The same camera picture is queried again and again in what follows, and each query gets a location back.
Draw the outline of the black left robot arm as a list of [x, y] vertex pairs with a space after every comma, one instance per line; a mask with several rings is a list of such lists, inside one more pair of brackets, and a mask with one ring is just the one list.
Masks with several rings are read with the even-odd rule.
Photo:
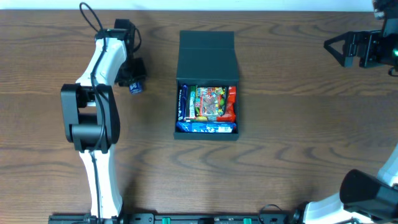
[[95, 35], [95, 52], [88, 67], [73, 84], [60, 90], [65, 135], [85, 166], [91, 211], [83, 223], [124, 223], [114, 152], [121, 123], [113, 86], [130, 93], [143, 91], [147, 73], [134, 53], [140, 45], [138, 28], [128, 19], [116, 19], [112, 29]]

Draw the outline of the black Haribo gummy bag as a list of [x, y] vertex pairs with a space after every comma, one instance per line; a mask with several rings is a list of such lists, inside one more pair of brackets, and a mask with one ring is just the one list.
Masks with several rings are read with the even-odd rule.
[[208, 121], [216, 121], [226, 109], [226, 87], [198, 87], [195, 100], [195, 117], [205, 116]]

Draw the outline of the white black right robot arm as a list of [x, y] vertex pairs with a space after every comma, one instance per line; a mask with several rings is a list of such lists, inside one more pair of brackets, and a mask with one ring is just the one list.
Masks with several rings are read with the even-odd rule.
[[[397, 33], [383, 30], [350, 31], [324, 42], [324, 48], [343, 67], [359, 57], [362, 68], [388, 65], [397, 70]], [[344, 177], [339, 192], [309, 202], [296, 212], [293, 223], [393, 223], [397, 221], [397, 151], [372, 176], [353, 169]]]

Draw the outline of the green white candy stick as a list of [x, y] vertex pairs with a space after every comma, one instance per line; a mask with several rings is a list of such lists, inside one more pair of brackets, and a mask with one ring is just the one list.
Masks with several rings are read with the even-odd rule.
[[195, 85], [188, 87], [187, 110], [186, 110], [187, 119], [195, 119], [196, 90], [197, 87]]

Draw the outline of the blue Eclipse mint box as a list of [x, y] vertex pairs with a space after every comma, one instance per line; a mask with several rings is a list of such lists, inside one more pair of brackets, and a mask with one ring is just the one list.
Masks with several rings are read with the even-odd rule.
[[144, 91], [144, 82], [142, 80], [138, 80], [129, 85], [129, 92], [132, 95], [140, 94]]

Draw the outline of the yellow Hacks candy bag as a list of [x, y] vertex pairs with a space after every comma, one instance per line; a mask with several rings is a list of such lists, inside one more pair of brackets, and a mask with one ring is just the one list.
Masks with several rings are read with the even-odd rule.
[[206, 122], [208, 121], [208, 118], [205, 116], [198, 116], [195, 118], [195, 121]]

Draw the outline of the purple Dairy Milk bar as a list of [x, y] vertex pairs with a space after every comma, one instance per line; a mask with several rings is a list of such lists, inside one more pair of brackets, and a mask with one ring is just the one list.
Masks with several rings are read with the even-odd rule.
[[185, 118], [187, 107], [187, 85], [182, 85], [178, 93], [177, 121]]

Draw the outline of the blue cookie pack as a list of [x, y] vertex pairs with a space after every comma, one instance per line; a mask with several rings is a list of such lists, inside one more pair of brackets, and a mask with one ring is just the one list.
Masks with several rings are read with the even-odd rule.
[[236, 129], [236, 124], [230, 122], [178, 121], [176, 127], [187, 133], [232, 133]]

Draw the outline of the black box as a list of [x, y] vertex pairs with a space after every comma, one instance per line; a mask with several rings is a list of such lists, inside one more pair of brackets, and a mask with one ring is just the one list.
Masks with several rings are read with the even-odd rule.
[[[177, 64], [177, 102], [174, 138], [180, 140], [235, 141], [239, 136], [238, 84], [239, 70], [234, 49], [234, 34], [231, 31], [180, 32], [180, 45]], [[236, 87], [236, 129], [232, 133], [187, 133], [176, 127], [178, 93], [182, 85], [198, 87]], [[185, 118], [182, 121], [195, 122]]]

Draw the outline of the red candy bag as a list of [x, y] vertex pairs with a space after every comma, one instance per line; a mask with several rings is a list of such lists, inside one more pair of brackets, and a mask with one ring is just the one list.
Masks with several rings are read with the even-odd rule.
[[228, 97], [226, 110], [223, 116], [219, 116], [216, 118], [217, 122], [230, 122], [234, 123], [236, 121], [236, 114], [234, 112], [234, 104], [236, 102], [236, 87], [229, 86], [228, 87]]

